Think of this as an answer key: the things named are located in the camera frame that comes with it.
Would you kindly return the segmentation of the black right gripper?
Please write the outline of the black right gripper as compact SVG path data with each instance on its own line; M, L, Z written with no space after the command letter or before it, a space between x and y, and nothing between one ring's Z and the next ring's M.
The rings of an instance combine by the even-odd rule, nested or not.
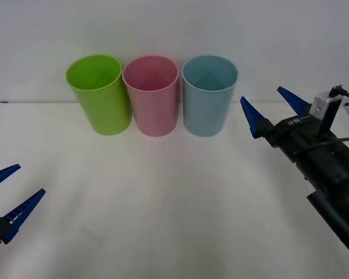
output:
M252 136L266 137L272 147L279 148L298 168L338 168L339 138L330 130L322 131L322 122L308 115L310 103L283 87L277 91L297 116L275 125L259 113L245 95L238 95Z

